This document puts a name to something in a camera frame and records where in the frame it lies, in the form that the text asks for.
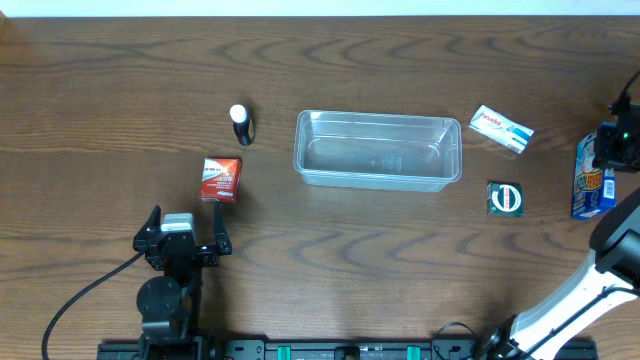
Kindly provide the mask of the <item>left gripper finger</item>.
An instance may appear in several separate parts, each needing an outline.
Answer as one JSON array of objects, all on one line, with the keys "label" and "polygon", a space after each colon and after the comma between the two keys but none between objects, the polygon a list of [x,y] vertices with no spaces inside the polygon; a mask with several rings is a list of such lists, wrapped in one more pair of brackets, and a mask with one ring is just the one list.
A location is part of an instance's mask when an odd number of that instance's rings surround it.
[{"label": "left gripper finger", "polygon": [[158,205],[155,205],[153,210],[151,211],[148,219],[141,226],[140,230],[135,235],[135,241],[147,241],[152,235],[158,231],[160,228],[160,216],[161,216],[161,208]]},{"label": "left gripper finger", "polygon": [[221,205],[219,201],[214,202],[213,235],[217,244],[226,242],[226,228],[222,220]]}]

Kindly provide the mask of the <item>blue fever patch box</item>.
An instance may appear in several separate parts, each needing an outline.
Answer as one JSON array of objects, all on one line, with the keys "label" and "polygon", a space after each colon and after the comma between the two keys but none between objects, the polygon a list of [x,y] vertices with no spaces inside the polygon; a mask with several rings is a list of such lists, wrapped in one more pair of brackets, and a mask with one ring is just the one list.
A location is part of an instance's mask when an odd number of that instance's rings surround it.
[{"label": "blue fever patch box", "polygon": [[577,145],[571,211],[577,220],[588,220],[616,206],[615,171],[593,164],[596,136],[593,131]]}]

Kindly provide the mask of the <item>red medicine box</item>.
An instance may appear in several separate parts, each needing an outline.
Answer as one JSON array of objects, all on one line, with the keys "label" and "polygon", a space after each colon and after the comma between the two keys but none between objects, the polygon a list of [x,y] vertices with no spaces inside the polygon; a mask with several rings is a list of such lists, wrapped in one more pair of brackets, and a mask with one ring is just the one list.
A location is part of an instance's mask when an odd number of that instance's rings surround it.
[{"label": "red medicine box", "polygon": [[240,159],[206,158],[203,165],[200,199],[235,203],[241,170]]}]

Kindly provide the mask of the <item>dark bottle white cap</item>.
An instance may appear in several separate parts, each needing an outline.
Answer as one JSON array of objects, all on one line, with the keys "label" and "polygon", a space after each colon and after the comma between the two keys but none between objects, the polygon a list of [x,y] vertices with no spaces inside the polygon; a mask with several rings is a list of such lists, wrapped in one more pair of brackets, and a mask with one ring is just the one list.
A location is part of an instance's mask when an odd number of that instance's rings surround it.
[{"label": "dark bottle white cap", "polygon": [[255,139],[255,126],[249,108],[242,104],[235,104],[230,108],[229,114],[239,143],[243,146],[251,145]]}]

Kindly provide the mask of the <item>white Panadol box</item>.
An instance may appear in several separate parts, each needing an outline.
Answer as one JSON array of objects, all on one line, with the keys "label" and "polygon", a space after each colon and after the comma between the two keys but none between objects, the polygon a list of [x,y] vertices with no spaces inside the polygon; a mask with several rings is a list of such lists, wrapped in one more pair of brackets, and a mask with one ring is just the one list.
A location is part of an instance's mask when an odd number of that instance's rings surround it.
[{"label": "white Panadol box", "polygon": [[534,131],[482,105],[472,116],[469,128],[496,143],[521,154],[528,146]]}]

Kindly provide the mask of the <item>green round-logo box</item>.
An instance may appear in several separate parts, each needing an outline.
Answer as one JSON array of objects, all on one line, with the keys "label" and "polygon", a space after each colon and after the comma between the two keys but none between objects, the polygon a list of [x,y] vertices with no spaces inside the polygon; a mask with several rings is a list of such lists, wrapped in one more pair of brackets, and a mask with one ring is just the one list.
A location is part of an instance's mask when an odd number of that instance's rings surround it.
[{"label": "green round-logo box", "polygon": [[524,202],[522,187],[516,183],[489,182],[487,214],[490,216],[522,217]]}]

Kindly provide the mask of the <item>clear plastic container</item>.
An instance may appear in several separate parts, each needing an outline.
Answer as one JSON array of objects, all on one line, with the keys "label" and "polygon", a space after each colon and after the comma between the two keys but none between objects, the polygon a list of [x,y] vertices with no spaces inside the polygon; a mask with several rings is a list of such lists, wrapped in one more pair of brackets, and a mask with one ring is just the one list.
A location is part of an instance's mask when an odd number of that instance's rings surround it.
[{"label": "clear plastic container", "polygon": [[462,176],[453,118],[304,110],[293,166],[309,185],[439,192]]}]

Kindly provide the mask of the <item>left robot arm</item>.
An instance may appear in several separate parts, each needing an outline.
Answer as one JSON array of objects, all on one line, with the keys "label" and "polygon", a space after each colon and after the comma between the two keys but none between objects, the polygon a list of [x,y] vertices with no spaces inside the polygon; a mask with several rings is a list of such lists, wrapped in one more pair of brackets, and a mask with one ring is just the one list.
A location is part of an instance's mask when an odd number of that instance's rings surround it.
[{"label": "left robot arm", "polygon": [[196,242],[190,213],[161,215],[156,206],[134,236],[133,249],[162,274],[145,282],[136,306],[142,315],[140,338],[144,359],[207,359],[215,352],[198,328],[202,270],[216,267],[232,253],[219,202],[213,203],[213,242]]}]

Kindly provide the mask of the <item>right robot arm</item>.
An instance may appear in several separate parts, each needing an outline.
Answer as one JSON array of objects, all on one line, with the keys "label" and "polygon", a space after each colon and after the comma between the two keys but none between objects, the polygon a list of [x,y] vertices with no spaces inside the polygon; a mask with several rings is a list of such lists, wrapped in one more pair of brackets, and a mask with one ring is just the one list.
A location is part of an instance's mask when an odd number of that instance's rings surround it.
[{"label": "right robot arm", "polygon": [[577,145],[571,215],[602,218],[580,267],[533,308],[498,327],[474,352],[476,359],[594,359],[590,346],[571,339],[608,311],[639,297],[639,194],[616,198],[616,175],[639,170],[639,107],[627,95],[609,106],[603,123]]}]

